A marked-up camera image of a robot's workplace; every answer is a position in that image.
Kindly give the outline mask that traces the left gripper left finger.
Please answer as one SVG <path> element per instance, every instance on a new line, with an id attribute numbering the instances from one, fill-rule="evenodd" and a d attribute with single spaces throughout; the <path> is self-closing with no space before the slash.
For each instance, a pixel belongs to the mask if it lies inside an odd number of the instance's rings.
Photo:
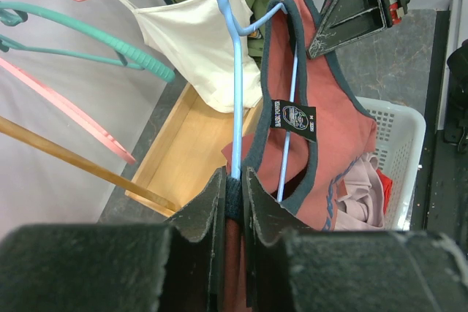
<path id="1" fill-rule="evenodd" d="M 160 224 L 38 224 L 1 242 L 3 311 L 220 311 L 226 171 Z"/>

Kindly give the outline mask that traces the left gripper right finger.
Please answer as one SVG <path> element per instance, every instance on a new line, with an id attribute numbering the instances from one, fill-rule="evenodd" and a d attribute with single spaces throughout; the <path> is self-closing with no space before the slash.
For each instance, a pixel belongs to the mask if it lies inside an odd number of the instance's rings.
<path id="1" fill-rule="evenodd" d="M 467 260 L 433 232 L 321 232 L 242 176 L 253 311 L 465 311 Z"/>

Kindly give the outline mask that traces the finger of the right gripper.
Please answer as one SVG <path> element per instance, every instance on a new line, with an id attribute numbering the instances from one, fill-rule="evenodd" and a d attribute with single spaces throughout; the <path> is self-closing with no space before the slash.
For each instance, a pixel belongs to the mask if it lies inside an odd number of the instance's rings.
<path id="1" fill-rule="evenodd" d="M 387 28 L 382 0 L 325 0 L 308 48 L 318 58 Z"/>

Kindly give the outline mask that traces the mauve tank top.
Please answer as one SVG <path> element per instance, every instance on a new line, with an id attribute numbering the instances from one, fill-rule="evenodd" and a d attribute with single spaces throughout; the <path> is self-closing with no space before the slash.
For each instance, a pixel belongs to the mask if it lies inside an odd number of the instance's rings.
<path id="1" fill-rule="evenodd" d="M 364 153 L 339 184 L 337 231 L 374 231 L 385 227 L 384 191 L 377 174 L 378 158 Z"/>

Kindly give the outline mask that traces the blue wire hanger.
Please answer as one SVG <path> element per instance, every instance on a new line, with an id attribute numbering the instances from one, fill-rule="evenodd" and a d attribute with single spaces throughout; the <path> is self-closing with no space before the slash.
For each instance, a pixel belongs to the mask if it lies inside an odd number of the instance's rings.
<path id="1" fill-rule="evenodd" d="M 234 50 L 234 122 L 233 122 L 233 151 L 232 151 L 232 163 L 231 163 L 231 175 L 234 179 L 240 180 L 241 177 L 241 138 L 242 138 L 242 127 L 243 127 L 243 62 L 242 62 L 242 45 L 241 37 L 245 37 L 251 34 L 253 31 L 258 29 L 261 25 L 265 24 L 275 15 L 279 10 L 284 14 L 287 14 L 287 10 L 282 3 L 278 3 L 271 10 L 269 10 L 261 19 L 254 22 L 248 27 L 241 27 L 232 13 L 229 0 L 216 0 L 220 12 L 224 16 L 227 30 L 230 34 L 233 42 Z M 290 101 L 292 102 L 295 98 L 295 87 L 296 77 L 298 70 L 298 46 L 295 45 L 293 69 L 290 87 Z M 279 186 L 277 191 L 276 199 L 278 202 L 282 202 L 284 196 L 284 185 L 287 171 L 287 161 L 290 148 L 290 132 L 286 133 L 284 141 L 284 150 L 282 154 L 282 165 L 279 177 Z"/>

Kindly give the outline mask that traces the dusty rose tank top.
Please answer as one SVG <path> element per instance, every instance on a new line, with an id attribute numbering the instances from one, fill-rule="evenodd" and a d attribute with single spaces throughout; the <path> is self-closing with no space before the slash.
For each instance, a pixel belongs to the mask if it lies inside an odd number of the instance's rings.
<path id="1" fill-rule="evenodd" d="M 336 55 L 310 59 L 306 43 L 320 14 L 312 0 L 271 0 L 281 9 L 265 25 L 263 109 L 242 159 L 266 192 L 319 231 L 348 230 L 344 182 L 374 151 L 377 123 L 352 93 Z"/>

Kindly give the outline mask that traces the pink plastic hanger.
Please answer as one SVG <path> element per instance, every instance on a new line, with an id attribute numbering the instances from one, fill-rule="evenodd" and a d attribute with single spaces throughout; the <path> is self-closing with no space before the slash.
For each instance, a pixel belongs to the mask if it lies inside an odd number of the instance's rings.
<path id="1" fill-rule="evenodd" d="M 3 58 L 1 59 L 1 68 L 8 71 L 15 78 L 27 85 L 44 99 L 48 100 L 52 105 L 71 118 L 75 123 L 85 129 L 95 139 L 100 141 L 106 148 L 111 150 L 126 163 L 135 163 L 135 158 L 124 148 L 123 145 L 121 145 L 109 132 L 107 132 L 93 118 L 83 112 L 70 100 Z"/>

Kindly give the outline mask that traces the teal plastic hanger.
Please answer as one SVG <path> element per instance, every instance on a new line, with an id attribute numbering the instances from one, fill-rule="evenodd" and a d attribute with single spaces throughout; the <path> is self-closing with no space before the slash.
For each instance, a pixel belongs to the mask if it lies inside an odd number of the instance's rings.
<path id="1" fill-rule="evenodd" d="M 107 58 L 86 53 L 79 53 L 72 50 L 53 49 L 46 47 L 34 47 L 23 45 L 6 36 L 1 36 L 1 51 L 6 53 L 9 50 L 21 50 L 34 53 L 47 53 L 60 56 L 81 58 L 113 66 L 126 67 L 135 70 L 146 70 L 167 83 L 175 78 L 175 72 L 164 65 L 161 61 L 144 52 L 143 50 L 117 38 L 111 34 L 99 30 L 80 20 L 71 18 L 68 15 L 55 12 L 44 7 L 16 1 L 3 1 L 1 3 L 1 23 L 5 26 L 15 27 L 25 23 L 30 15 L 44 18 L 54 23 L 60 24 L 74 31 L 90 37 L 97 42 L 106 45 L 113 50 L 117 57 Z"/>

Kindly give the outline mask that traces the red tank top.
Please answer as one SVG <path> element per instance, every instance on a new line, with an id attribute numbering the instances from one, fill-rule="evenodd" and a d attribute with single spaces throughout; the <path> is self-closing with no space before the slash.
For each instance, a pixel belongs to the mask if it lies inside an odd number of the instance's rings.
<path id="1" fill-rule="evenodd" d="M 388 205 L 390 202 L 393 181 L 387 175 L 385 175 L 380 169 L 377 169 L 377 174 L 380 178 L 382 189 L 383 189 L 383 194 L 384 194 L 383 213 L 386 214 Z"/>

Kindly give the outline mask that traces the white tank top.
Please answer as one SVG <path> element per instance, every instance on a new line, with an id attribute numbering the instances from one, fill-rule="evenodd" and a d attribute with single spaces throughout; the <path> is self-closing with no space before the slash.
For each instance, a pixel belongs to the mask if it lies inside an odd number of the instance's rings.
<path id="1" fill-rule="evenodd" d="M 146 45 L 164 54 L 203 101 L 216 111 L 234 108 L 234 50 L 216 0 L 185 0 L 160 7 L 138 9 L 119 0 L 135 16 Z M 252 11 L 245 0 L 229 0 L 232 13 L 243 27 Z M 243 106 L 255 107 L 262 96 L 260 70 L 241 37 Z"/>

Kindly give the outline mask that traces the wooden clothes rack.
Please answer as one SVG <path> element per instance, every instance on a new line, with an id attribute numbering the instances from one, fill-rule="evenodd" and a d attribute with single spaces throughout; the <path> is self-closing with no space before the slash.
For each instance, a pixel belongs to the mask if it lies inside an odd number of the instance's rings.
<path id="1" fill-rule="evenodd" d="M 170 217 L 196 197 L 225 164 L 233 117 L 211 109 L 187 84 L 132 180 L 35 134 L 6 118 L 1 133 L 125 189 L 128 197 Z"/>

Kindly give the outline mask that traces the white plastic basket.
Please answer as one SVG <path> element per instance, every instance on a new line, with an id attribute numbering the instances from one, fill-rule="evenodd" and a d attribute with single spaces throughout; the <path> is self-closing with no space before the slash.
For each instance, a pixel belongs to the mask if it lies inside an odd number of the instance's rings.
<path id="1" fill-rule="evenodd" d="M 411 107 L 365 97 L 358 101 L 377 121 L 375 155 L 381 172 L 393 181 L 385 228 L 408 230 L 426 122 Z"/>

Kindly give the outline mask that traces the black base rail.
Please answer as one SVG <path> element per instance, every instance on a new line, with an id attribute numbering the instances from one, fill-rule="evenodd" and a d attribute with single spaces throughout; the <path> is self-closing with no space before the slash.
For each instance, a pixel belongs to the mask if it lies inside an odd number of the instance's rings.
<path id="1" fill-rule="evenodd" d="M 467 155 L 458 151 L 462 111 L 442 91 L 450 82 L 446 65 L 450 13 L 436 16 L 424 118 L 426 133 L 420 158 L 411 229 L 443 232 L 460 246 L 467 241 Z"/>

